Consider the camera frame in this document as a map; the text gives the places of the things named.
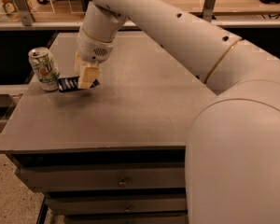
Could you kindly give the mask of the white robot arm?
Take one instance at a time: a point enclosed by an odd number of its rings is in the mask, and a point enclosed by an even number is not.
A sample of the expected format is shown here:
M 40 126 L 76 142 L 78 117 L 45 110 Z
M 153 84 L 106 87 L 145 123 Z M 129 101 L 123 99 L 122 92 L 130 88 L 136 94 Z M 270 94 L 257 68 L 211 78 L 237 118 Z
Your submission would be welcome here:
M 202 84 L 185 152 L 189 224 L 280 224 L 280 60 L 162 0 L 91 0 L 78 34 L 87 62 L 131 20 Z

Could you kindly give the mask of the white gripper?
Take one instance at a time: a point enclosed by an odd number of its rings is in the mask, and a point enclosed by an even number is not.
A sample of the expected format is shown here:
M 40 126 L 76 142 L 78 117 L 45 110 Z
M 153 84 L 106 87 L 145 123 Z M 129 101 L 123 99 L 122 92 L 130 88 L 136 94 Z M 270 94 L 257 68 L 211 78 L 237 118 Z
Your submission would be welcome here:
M 79 76 L 78 87 L 88 89 L 101 73 L 98 63 L 106 61 L 114 47 L 114 42 L 101 42 L 86 34 L 83 28 L 77 35 L 77 52 L 74 73 Z

